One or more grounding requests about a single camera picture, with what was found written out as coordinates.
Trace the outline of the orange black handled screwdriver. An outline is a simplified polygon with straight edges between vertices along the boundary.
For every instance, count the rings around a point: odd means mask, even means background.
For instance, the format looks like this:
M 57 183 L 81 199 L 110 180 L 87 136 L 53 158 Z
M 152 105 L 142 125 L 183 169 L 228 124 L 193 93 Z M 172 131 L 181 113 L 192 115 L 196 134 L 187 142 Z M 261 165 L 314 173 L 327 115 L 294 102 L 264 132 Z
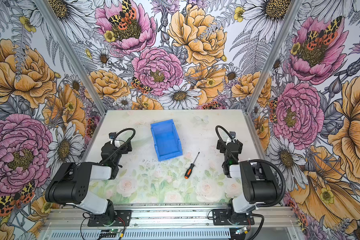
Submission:
M 189 179 L 189 177 L 191 176 L 192 174 L 192 171 L 193 171 L 193 168 L 195 167 L 195 162 L 199 156 L 200 152 L 198 152 L 196 158 L 194 159 L 194 161 L 190 164 L 190 166 L 188 167 L 186 173 L 185 173 L 185 179 Z

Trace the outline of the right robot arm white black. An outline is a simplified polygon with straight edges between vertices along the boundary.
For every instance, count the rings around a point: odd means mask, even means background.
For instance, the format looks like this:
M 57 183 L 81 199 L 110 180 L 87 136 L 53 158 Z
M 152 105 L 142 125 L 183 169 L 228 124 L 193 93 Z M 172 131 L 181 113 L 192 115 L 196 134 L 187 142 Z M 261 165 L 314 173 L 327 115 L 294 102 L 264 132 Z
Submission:
M 238 179 L 242 193 L 229 200 L 225 210 L 212 210 L 215 226 L 244 225 L 255 223 L 253 211 L 278 204 L 286 191 L 286 183 L 280 169 L 265 160 L 239 161 L 243 143 L 229 132 L 227 140 L 218 135 L 217 150 L 224 155 L 223 173 L 230 179 Z

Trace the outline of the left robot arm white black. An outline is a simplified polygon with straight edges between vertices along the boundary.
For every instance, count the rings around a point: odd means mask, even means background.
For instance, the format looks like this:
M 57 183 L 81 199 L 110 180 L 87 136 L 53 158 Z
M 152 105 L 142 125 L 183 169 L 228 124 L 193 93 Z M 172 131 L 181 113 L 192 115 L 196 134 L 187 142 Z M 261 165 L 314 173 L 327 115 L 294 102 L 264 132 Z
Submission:
M 89 190 L 90 181 L 114 180 L 119 173 L 120 159 L 132 151 L 131 140 L 136 131 L 126 128 L 110 133 L 110 140 L 101 149 L 98 163 L 64 163 L 60 166 L 45 192 L 49 203 L 74 206 L 86 211 L 95 225 L 129 225 L 129 214 L 118 213 L 109 199 L 100 198 Z

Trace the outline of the blue plastic bin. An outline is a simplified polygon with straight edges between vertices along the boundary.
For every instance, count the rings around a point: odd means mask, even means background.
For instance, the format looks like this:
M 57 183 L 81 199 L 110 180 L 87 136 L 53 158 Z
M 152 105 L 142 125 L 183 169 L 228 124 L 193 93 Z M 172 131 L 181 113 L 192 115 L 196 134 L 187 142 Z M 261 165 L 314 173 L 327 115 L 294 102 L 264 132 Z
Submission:
M 173 120 L 151 124 L 151 132 L 159 162 L 183 155 L 181 140 Z

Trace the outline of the green circuit board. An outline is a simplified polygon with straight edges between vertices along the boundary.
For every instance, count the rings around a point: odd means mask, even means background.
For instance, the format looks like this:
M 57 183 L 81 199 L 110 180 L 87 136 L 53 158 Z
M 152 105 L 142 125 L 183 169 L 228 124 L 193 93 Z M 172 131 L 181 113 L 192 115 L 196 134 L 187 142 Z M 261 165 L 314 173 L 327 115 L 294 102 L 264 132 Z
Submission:
M 123 233 L 123 229 L 109 229 L 100 232 L 100 238 L 119 238 Z

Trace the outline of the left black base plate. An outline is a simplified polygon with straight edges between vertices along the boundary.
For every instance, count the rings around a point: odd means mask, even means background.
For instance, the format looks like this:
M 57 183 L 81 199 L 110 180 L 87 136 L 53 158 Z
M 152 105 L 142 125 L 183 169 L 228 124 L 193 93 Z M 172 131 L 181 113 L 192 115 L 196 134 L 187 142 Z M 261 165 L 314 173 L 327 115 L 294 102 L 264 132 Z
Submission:
M 90 217 L 88 227 L 128 227 L 131 215 L 131 210 L 115 210 L 111 216 L 107 214 L 94 215 Z

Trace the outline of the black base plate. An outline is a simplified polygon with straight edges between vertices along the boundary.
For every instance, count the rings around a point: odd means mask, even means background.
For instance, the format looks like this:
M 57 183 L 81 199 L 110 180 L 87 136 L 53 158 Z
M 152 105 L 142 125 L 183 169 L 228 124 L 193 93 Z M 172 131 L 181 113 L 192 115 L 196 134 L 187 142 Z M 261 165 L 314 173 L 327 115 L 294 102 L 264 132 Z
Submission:
M 115 210 L 111 216 L 107 214 L 94 215 L 90 217 L 88 227 L 128 227 L 131 215 L 131 210 Z
M 213 209 L 211 215 L 214 226 L 254 225 L 254 218 L 247 214 L 229 213 L 228 210 Z

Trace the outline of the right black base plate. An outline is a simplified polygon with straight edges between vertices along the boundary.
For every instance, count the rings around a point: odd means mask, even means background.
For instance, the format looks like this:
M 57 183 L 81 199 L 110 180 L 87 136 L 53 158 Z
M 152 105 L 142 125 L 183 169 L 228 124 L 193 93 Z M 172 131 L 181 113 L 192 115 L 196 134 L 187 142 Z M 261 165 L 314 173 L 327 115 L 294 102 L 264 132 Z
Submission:
M 228 210 L 213 209 L 211 215 L 214 226 L 254 225 L 254 218 L 247 214 L 229 213 Z

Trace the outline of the aluminium front rail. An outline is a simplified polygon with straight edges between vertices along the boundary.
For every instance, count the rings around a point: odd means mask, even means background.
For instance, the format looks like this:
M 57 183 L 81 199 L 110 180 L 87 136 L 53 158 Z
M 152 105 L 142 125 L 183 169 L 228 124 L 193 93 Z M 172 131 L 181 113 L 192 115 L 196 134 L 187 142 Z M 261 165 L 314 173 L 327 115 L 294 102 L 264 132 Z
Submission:
M 164 204 L 164 205 L 116 205 L 117 211 L 130 210 L 130 225 L 127 229 L 159 228 L 213 228 L 212 210 L 226 211 L 226 204 Z M 298 220 L 290 207 L 270 207 L 254 211 L 265 217 L 265 228 L 297 227 Z M 73 207 L 54 209 L 47 217 L 43 230 L 77 230 L 81 224 L 89 230 L 83 211 Z

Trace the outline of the right aluminium corner post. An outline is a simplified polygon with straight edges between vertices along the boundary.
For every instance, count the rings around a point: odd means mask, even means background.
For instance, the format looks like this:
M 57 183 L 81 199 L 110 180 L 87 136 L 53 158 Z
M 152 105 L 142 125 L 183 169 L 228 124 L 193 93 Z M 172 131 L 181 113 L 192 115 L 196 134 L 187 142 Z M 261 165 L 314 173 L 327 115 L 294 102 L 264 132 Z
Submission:
M 264 85 L 266 84 L 266 81 L 267 81 L 267 78 L 271 71 L 271 68 L 278 56 L 278 52 L 281 49 L 282 45 L 284 44 L 286 37 L 289 33 L 289 30 L 293 27 L 294 21 L 298 15 L 298 12 L 299 12 L 302 4 L 303 4 L 302 0 L 295 0 L 295 1 L 291 2 L 289 10 L 287 11 L 286 17 L 284 19 L 284 22 L 281 25 L 281 29 L 275 38 L 274 44 L 271 48 L 271 51 L 268 55 L 265 65 L 264 65 L 263 69 L 261 70 L 261 74 L 259 76 L 258 83 L 254 88 L 254 92 L 252 93 L 252 96 L 250 97 L 250 100 L 246 106 L 245 111 L 243 112 L 244 115 L 249 115 L 251 113 L 252 109 L 254 108 L 255 103 L 257 102 L 257 100 L 260 96 L 261 90 L 264 87 Z

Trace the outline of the aluminium corner post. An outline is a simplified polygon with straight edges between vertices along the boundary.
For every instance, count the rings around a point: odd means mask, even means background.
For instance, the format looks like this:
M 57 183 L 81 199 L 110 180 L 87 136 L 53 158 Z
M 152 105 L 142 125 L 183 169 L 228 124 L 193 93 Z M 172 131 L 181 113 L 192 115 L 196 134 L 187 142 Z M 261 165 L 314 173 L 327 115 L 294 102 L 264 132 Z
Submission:
M 51 29 L 51 32 L 55 34 L 57 41 L 59 42 L 60 46 L 62 47 L 63 51 L 67 54 L 68 59 L 70 60 L 73 68 L 76 71 L 76 74 L 82 80 L 86 90 L 88 91 L 90 97 L 92 98 L 94 104 L 98 108 L 100 112 L 100 116 L 104 117 L 107 113 L 107 109 L 102 102 L 101 98 L 99 97 L 98 93 L 96 92 L 87 72 L 85 71 L 84 66 L 81 64 L 73 46 L 70 43 L 69 38 L 66 36 L 65 31 L 62 28 L 59 20 L 55 16 L 51 6 L 49 5 L 48 1 L 36 1 L 35 5 L 41 12 L 42 16 L 44 17 L 46 23 Z
M 299 12 L 302 4 L 303 4 L 302 0 L 295 0 L 295 1 L 291 2 L 289 10 L 287 11 L 286 17 L 284 19 L 284 22 L 281 25 L 281 29 L 275 38 L 274 44 L 271 48 L 271 51 L 268 55 L 265 65 L 264 65 L 263 69 L 261 70 L 261 74 L 259 76 L 258 83 L 254 88 L 254 92 L 252 93 L 252 96 L 250 97 L 250 100 L 246 106 L 245 111 L 243 112 L 244 115 L 249 115 L 251 113 L 252 109 L 254 108 L 255 103 L 257 102 L 257 100 L 260 96 L 261 90 L 264 87 L 264 85 L 266 84 L 266 81 L 267 81 L 267 78 L 271 71 L 271 68 L 278 56 L 278 52 L 281 49 L 282 45 L 284 44 L 286 37 L 289 33 L 289 30 L 293 27 L 294 21 L 298 15 L 298 12 Z

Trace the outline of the left aluminium corner post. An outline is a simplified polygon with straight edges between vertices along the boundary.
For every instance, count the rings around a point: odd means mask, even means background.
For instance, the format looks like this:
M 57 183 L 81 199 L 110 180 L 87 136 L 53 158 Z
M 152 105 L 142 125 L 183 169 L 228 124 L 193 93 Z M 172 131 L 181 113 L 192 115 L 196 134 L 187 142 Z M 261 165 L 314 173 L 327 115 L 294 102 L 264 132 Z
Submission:
M 60 46 L 62 47 L 63 51 L 67 54 L 68 59 L 70 60 L 73 68 L 76 71 L 76 74 L 82 80 L 86 90 L 88 91 L 90 97 L 92 98 L 94 104 L 98 108 L 100 112 L 100 116 L 104 117 L 107 113 L 107 109 L 102 102 L 101 98 L 99 97 L 98 93 L 96 92 L 87 72 L 85 71 L 84 66 L 81 64 L 73 46 L 70 43 L 69 38 L 66 36 L 65 31 L 62 28 L 59 20 L 55 16 L 51 6 L 49 5 L 48 1 L 36 1 L 35 5 L 41 12 L 42 16 L 44 17 L 46 23 L 51 29 L 51 32 L 55 34 L 57 41 L 59 42 Z

